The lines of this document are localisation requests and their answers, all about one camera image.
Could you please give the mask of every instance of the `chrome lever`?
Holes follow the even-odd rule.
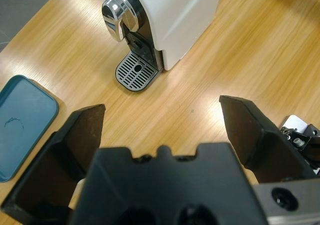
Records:
[[[124,25],[131,31],[139,29],[138,16],[128,0],[104,0],[102,15],[112,37],[120,42],[124,39]]]
[[[102,15],[111,36],[118,42],[124,39],[124,10],[116,0],[105,0],[102,4]]]

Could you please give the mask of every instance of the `screw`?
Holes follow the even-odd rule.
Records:
[[[302,147],[302,146],[305,144],[305,142],[302,141],[300,138],[294,139],[294,140],[293,140],[293,143],[294,143],[294,145],[295,145],[297,148],[300,148],[300,147]]]

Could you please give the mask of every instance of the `gray floor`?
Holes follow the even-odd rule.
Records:
[[[0,52],[49,0],[0,0]]]

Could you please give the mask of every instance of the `espresso machine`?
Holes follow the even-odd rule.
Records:
[[[145,89],[184,57],[212,22],[219,0],[102,0],[111,36],[130,52],[116,79],[127,89]]]

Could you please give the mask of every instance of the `screw hole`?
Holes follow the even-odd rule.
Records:
[[[138,64],[137,66],[134,67],[134,70],[135,70],[136,72],[140,72],[141,69],[142,69],[142,66],[141,66],[140,64]]]
[[[134,158],[133,161],[137,164],[144,164],[150,162],[152,160],[152,156],[150,154],[142,155],[141,157]]]
[[[298,200],[288,189],[276,187],[272,189],[271,195],[279,207],[289,212],[293,212],[298,209]]]
[[[179,225],[217,225],[217,220],[204,206],[189,205],[182,210]]]

